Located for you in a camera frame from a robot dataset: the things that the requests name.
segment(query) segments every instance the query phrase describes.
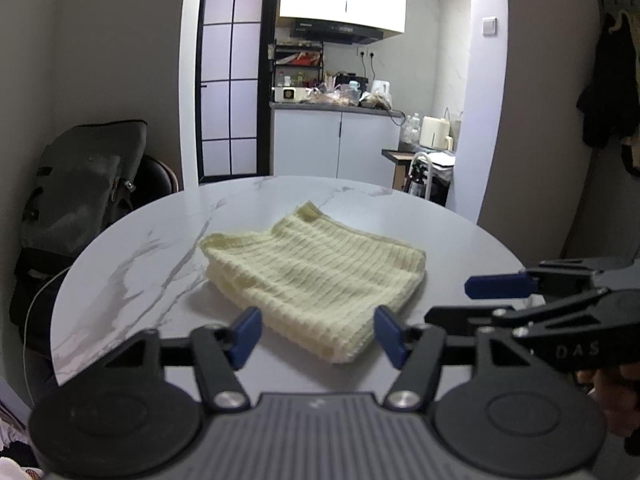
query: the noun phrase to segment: yellow towel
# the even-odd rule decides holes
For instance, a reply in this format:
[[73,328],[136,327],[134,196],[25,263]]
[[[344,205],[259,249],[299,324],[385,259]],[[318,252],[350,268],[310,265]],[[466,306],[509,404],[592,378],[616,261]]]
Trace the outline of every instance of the yellow towel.
[[373,339],[373,312],[398,312],[425,275],[424,251],[351,229],[311,202],[271,229],[212,234],[200,243],[207,277],[236,305],[332,363],[348,363]]

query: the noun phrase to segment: round table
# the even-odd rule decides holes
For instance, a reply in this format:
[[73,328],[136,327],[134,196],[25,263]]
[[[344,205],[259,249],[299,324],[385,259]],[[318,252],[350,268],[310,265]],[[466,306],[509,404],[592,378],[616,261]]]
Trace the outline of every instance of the round table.
[[[402,192],[298,176],[210,184],[129,214],[82,252],[60,288],[51,321],[58,383],[142,329],[184,337],[204,324],[231,322],[240,311],[206,280],[207,259],[198,242],[213,232],[268,229],[308,200],[352,228],[393,237],[426,252],[427,279],[404,311],[410,323],[421,322],[433,305],[473,303],[463,288],[472,274],[522,268],[481,228]],[[513,304],[522,307],[522,302]],[[238,373],[253,402],[261,392],[373,391],[382,398],[396,375],[377,344],[353,363],[331,365],[266,328]],[[199,398],[190,368],[168,368],[166,377]],[[440,392],[466,380],[466,367],[448,369]]]

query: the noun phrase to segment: door frame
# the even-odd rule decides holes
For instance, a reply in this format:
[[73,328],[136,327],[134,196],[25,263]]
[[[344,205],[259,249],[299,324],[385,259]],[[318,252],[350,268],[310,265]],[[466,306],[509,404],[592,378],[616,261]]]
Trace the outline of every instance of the door frame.
[[[204,162],[202,159],[202,116],[200,113],[202,92],[202,33],[204,31],[204,5],[205,0],[200,0],[198,15],[198,37],[196,40],[196,158],[198,164],[198,183],[219,182],[255,176],[254,174],[230,174],[219,176],[205,176]],[[258,102],[256,123],[256,175],[267,176],[271,172],[271,62],[269,60],[269,45],[275,37],[277,0],[262,0],[262,19],[260,20],[260,46],[258,55]]]

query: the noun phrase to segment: black chair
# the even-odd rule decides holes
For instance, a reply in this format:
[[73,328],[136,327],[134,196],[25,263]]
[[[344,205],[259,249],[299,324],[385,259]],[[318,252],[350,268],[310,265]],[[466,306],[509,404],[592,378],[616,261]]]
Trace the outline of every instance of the black chair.
[[154,200],[178,192],[178,179],[164,162],[144,155],[136,177],[133,179],[136,189],[131,193],[133,209],[139,209]]

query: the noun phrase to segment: black jacket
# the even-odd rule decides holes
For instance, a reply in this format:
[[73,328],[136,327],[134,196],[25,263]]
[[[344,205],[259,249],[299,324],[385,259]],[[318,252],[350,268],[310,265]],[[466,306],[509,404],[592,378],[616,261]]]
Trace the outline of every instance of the black jacket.
[[578,99],[584,113],[582,140],[604,148],[612,134],[633,135],[640,124],[636,83],[636,48],[629,20],[623,15],[620,30],[609,33],[616,20],[607,14],[596,49],[593,79]]

